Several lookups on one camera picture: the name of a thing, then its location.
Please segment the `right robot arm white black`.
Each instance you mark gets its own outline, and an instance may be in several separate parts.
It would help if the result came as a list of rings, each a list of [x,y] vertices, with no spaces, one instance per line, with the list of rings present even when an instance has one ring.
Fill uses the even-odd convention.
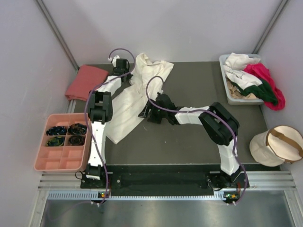
[[[167,119],[171,125],[202,125],[210,139],[218,146],[220,155],[220,178],[226,187],[238,182],[241,173],[237,154],[239,122],[223,107],[214,102],[210,106],[194,108],[176,106],[167,94],[160,94],[155,100],[148,100],[140,118],[160,124]]]

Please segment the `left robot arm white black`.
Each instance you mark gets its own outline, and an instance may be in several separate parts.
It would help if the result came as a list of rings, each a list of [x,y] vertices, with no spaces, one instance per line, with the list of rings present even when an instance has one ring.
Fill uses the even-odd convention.
[[[99,188],[107,183],[107,175],[103,172],[106,162],[106,129],[113,117],[112,97],[122,84],[132,77],[127,59],[117,55],[110,61],[114,66],[113,71],[104,85],[93,90],[87,107],[88,118],[91,122],[92,144],[85,172],[86,177]]]

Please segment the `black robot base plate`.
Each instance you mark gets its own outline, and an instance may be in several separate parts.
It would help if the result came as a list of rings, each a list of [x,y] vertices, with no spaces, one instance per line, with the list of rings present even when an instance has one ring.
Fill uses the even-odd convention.
[[[108,177],[82,177],[82,189],[104,190],[113,196],[196,196],[212,195],[214,189],[238,191],[249,182],[241,171],[233,183],[220,178],[219,164],[187,165],[108,165]]]

